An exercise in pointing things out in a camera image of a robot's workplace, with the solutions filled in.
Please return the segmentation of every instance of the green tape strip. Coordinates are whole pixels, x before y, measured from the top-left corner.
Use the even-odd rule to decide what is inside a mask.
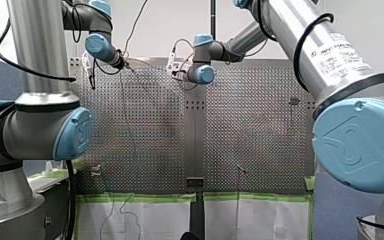
[[[204,193],[204,201],[236,201],[238,198],[237,193]],[[239,199],[247,200],[263,200],[273,202],[309,202],[310,199],[306,195],[277,195],[277,194],[262,194],[262,193],[239,193]]]
[[[77,196],[79,203],[110,203],[110,202],[129,202],[129,203],[183,203],[194,202],[195,194],[174,194],[174,195],[146,195],[132,193],[104,193],[87,194]]]
[[[313,225],[314,225],[314,219],[313,219],[313,211],[314,211],[314,198],[312,195],[308,196],[309,206],[308,206],[308,240],[313,240]]]
[[[316,177],[308,176],[308,177],[304,177],[304,179],[305,179],[305,186],[307,188],[307,191],[313,191],[316,185]]]

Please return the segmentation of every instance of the perforated metal panel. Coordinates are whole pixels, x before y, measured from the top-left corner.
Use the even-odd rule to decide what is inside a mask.
[[[205,189],[303,192],[312,171],[306,95],[285,61],[220,66],[206,96]],[[247,173],[238,174],[238,166]]]
[[[163,68],[166,61],[147,62]],[[137,77],[127,70],[122,80],[98,73],[95,91],[82,77],[82,103],[93,113],[94,131],[79,174],[81,192],[185,192],[191,174],[204,176],[206,191],[304,191],[303,178],[313,168],[311,110],[289,61],[215,63],[215,83],[186,95],[165,72],[132,64]],[[300,103],[289,104],[291,97]],[[196,101],[206,119],[191,123]],[[92,177],[90,168],[98,165],[102,176]],[[248,171],[239,182],[238,165]]]
[[[96,90],[82,79],[93,135],[80,191],[184,192],[183,92],[165,72],[132,66],[136,75],[97,70]],[[90,168],[98,165],[102,175],[92,177]]]

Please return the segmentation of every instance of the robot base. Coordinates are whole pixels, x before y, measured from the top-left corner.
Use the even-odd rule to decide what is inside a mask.
[[[45,239],[45,198],[34,196],[32,204],[0,220],[0,240]]]

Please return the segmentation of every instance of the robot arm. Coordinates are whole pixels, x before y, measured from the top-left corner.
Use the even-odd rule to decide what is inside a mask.
[[[267,37],[276,39],[316,100],[313,147],[319,162],[347,186],[384,193],[384,73],[373,69],[325,18],[332,15],[310,0],[234,2],[256,23],[227,43],[196,36],[193,64],[182,79],[209,84],[215,77],[212,60],[241,61]]]
[[[93,0],[88,5],[71,6],[64,1],[62,13],[65,30],[89,31],[85,48],[90,55],[116,69],[124,67],[121,52],[111,44],[111,8],[106,2]]]
[[[167,70],[169,74],[185,82],[210,84],[215,78],[211,61],[240,62],[248,51],[266,39],[256,22],[251,23],[226,43],[214,41],[213,37],[208,34],[197,35],[194,40],[192,65],[179,69],[180,64],[177,63],[177,67],[173,67],[171,64],[175,58],[173,51]]]

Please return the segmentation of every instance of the grey surface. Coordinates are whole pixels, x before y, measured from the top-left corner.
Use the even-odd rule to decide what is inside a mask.
[[[163,67],[167,60],[149,63]],[[95,91],[82,78],[81,98],[92,112],[94,130],[80,192],[184,192],[186,176],[200,176],[200,171],[207,191],[235,191],[238,164],[249,171],[243,191],[304,192],[314,158],[306,158],[306,94],[294,82],[288,61],[215,64],[217,79],[207,87],[203,104],[206,122],[197,115],[202,108],[196,109],[196,102],[195,113],[186,111],[186,96],[165,72],[132,64],[139,79],[121,72],[126,104],[118,75],[99,73]],[[289,105],[290,97],[300,104]],[[201,119],[197,133],[185,128],[185,118],[193,115]],[[195,153],[203,154],[204,165],[191,166],[186,159],[194,159],[194,151],[185,150],[186,139],[199,134],[204,140]],[[91,177],[90,168],[97,165],[102,178]]]
[[[68,193],[68,181],[41,193],[45,197],[46,216],[52,221],[46,228],[46,240],[55,240],[64,231],[68,215]]]
[[[383,197],[346,187],[327,173],[316,174],[314,240],[356,239],[356,217],[375,214]]]

